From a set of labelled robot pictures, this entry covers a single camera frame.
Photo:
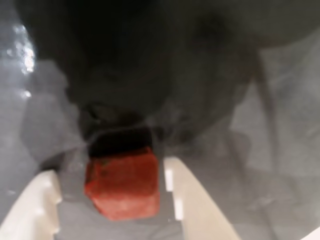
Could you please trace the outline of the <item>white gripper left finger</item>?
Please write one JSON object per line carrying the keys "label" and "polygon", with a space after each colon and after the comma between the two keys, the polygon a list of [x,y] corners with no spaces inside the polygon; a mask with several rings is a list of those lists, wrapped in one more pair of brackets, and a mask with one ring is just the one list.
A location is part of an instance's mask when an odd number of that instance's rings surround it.
{"label": "white gripper left finger", "polygon": [[54,170],[39,173],[25,187],[0,225],[2,240],[53,240],[60,231],[60,181]]}

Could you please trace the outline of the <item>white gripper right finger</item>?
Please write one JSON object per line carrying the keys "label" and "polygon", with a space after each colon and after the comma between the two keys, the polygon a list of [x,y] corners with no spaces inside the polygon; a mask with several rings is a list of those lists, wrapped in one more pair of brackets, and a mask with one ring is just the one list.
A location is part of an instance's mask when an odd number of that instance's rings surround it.
{"label": "white gripper right finger", "polygon": [[192,171],[177,157],[163,161],[165,189],[185,240],[239,240],[240,236]]}

